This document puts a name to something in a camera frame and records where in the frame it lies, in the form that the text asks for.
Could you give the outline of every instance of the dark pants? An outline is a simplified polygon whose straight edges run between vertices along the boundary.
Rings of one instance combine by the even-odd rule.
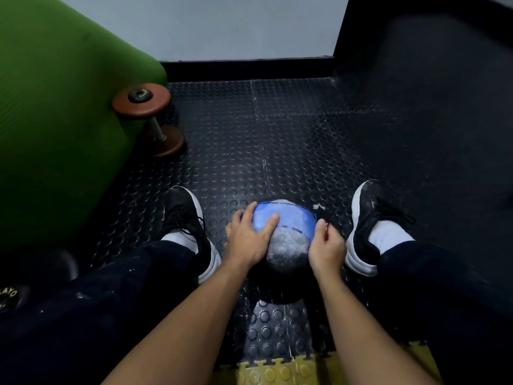
[[[122,357],[196,288],[193,253],[147,244],[0,320],[0,376],[12,383],[100,383]],[[385,254],[379,273],[423,327],[446,383],[507,375],[510,298],[464,262],[417,242]]]

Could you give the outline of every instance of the person's left hand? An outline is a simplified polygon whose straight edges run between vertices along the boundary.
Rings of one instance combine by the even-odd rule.
[[[249,270],[264,258],[269,246],[269,241],[279,223],[279,214],[273,214],[264,229],[255,232],[253,229],[253,212],[257,202],[252,202],[246,210],[238,210],[231,218],[231,223],[226,227],[228,242],[225,244],[225,258],[230,261],[240,261]]]

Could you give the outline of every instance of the black shoelace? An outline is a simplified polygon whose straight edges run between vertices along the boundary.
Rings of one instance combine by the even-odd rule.
[[[196,241],[198,242],[200,235],[204,233],[204,229],[199,231],[198,224],[195,224],[198,222],[198,220],[203,223],[204,227],[205,220],[195,214],[186,213],[184,206],[182,204],[177,204],[165,214],[164,224],[162,225],[162,233],[166,234],[175,229],[179,229],[183,233],[195,237]]]
[[[377,200],[378,206],[376,207],[376,213],[379,214],[380,220],[392,220],[398,224],[403,223],[410,225],[417,222],[413,216],[404,213],[398,207],[389,204],[383,199],[377,198]]]

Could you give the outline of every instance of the forearm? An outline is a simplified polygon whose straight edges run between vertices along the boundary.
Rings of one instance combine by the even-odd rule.
[[[343,284],[336,273],[318,279],[331,332],[351,385],[436,383]]]
[[[222,264],[118,364],[104,385],[208,382],[246,274],[244,265]]]

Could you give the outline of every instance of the black sneaker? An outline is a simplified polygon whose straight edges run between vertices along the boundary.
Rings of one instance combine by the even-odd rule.
[[[351,203],[353,230],[347,239],[346,265],[359,274],[372,277],[378,273],[380,252],[369,242],[370,232],[378,221],[390,220],[404,228],[414,218],[387,202],[377,180],[360,185]]]
[[[164,202],[161,238],[188,247],[196,254],[191,273],[202,283],[221,264],[221,256],[205,233],[205,220],[200,202],[183,186],[172,187]]]

